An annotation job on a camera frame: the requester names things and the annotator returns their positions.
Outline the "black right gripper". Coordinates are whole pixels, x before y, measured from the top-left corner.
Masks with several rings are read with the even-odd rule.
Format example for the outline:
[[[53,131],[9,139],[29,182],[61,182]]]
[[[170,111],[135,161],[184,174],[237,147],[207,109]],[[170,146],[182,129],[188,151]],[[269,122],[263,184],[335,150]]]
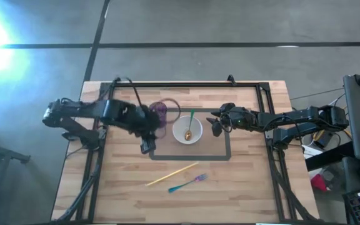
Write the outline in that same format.
[[[212,124],[212,133],[219,137],[222,131],[232,131],[233,129],[243,129],[255,131],[258,129],[256,114],[245,107],[237,107],[234,103],[223,104],[219,108],[219,120],[207,117],[206,120]]]

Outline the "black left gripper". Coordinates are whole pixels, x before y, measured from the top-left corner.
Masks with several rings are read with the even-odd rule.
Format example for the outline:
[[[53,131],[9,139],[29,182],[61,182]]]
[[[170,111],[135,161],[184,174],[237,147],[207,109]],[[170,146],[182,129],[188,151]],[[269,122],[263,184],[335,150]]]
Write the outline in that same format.
[[[141,153],[148,154],[156,149],[156,131],[161,126],[157,112],[146,105],[136,106],[130,118],[130,134],[141,137]]]

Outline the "gold spoon with green handle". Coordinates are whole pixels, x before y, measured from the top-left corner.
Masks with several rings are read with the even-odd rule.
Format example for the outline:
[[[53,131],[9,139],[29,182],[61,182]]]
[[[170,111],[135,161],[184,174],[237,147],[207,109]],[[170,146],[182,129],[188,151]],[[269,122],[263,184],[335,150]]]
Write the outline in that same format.
[[[184,138],[186,141],[190,141],[192,138],[192,131],[191,131],[191,125],[194,117],[194,109],[191,110],[190,118],[189,118],[189,126],[187,128],[187,131],[184,134]]]

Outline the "purple faceted plastic cup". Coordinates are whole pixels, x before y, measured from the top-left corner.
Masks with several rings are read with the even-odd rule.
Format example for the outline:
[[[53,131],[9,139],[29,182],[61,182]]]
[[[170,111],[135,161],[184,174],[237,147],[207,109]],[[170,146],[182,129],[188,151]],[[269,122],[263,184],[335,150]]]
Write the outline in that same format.
[[[165,102],[172,102],[172,103],[174,103],[176,105],[178,114],[177,114],[177,117],[175,119],[170,120],[170,121],[167,120],[168,107],[166,106]],[[155,112],[158,115],[159,126],[158,126],[158,129],[156,131],[156,137],[158,139],[162,139],[166,135],[166,127],[167,127],[167,125],[168,124],[174,124],[180,118],[181,107],[180,107],[179,103],[175,99],[166,97],[166,98],[160,99],[159,101],[156,101],[156,102],[152,103],[149,106],[149,109],[152,112]]]

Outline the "yellow chopstick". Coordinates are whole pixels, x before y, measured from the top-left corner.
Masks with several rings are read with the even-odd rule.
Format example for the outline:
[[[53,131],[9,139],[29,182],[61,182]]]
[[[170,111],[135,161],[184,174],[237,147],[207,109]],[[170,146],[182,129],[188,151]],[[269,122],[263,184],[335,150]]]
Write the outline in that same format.
[[[199,164],[199,162],[195,162],[195,163],[193,163],[193,164],[190,164],[190,165],[188,165],[188,166],[186,166],[186,167],[184,167],[184,168],[181,168],[181,169],[179,169],[179,170],[177,170],[177,171],[174,171],[174,172],[172,172],[171,174],[168,174],[168,175],[166,175],[166,176],[164,176],[164,177],[161,177],[161,178],[159,178],[159,179],[157,179],[157,180],[155,180],[155,181],[152,181],[152,182],[150,182],[150,183],[147,183],[147,184],[145,184],[145,186],[151,186],[151,185],[153,185],[153,184],[156,184],[156,183],[158,183],[158,182],[161,182],[161,181],[163,181],[163,180],[165,180],[165,179],[167,179],[167,178],[170,178],[170,177],[172,177],[172,176],[174,176],[174,175],[176,175],[176,174],[178,174],[178,173],[181,173],[181,172],[183,172],[183,171],[185,171],[185,170],[188,170],[188,169],[190,169],[190,168],[192,168],[192,167],[194,167],[194,166],[196,166],[196,165],[198,165]]]

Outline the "iridescent purple fork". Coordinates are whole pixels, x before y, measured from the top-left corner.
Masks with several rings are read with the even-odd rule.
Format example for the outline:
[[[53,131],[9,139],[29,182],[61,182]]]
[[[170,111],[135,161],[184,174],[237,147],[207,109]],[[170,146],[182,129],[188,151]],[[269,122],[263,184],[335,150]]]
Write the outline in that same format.
[[[182,188],[184,186],[187,186],[188,184],[197,183],[197,182],[203,181],[203,180],[205,180],[207,178],[208,178],[207,174],[201,174],[201,175],[195,177],[192,181],[189,181],[189,182],[186,182],[184,184],[169,188],[168,192],[173,193],[174,191],[177,191],[178,189],[180,189],[180,188]]]

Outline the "white ceramic bowl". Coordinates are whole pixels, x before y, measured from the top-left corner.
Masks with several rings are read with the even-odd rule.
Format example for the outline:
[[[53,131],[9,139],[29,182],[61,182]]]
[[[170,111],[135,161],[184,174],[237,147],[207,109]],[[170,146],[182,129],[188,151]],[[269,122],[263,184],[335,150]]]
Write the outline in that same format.
[[[186,133],[191,132],[191,138],[186,139]],[[196,117],[181,116],[173,125],[172,133],[174,138],[182,144],[194,144],[203,135],[203,125]]]

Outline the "black table frame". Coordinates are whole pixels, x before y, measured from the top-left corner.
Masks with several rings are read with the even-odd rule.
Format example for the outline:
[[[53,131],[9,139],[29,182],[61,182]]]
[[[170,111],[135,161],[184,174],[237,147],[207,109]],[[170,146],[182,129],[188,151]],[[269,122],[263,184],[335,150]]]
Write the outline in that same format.
[[[193,108],[204,121],[207,109],[233,102],[252,110],[282,113],[291,110],[284,81],[230,82],[142,82],[138,96],[129,87],[119,87],[114,97],[151,104],[173,98],[183,108]],[[228,161],[153,161],[140,152],[139,139],[111,127],[107,133],[102,171],[95,201],[86,198],[84,212],[74,216],[78,224],[93,221],[121,223],[270,223],[278,212],[268,164],[264,136],[258,132],[235,130],[230,135],[232,156]],[[190,164],[198,165],[151,186],[145,184]],[[172,193],[169,188],[207,174],[207,179],[184,186]]]

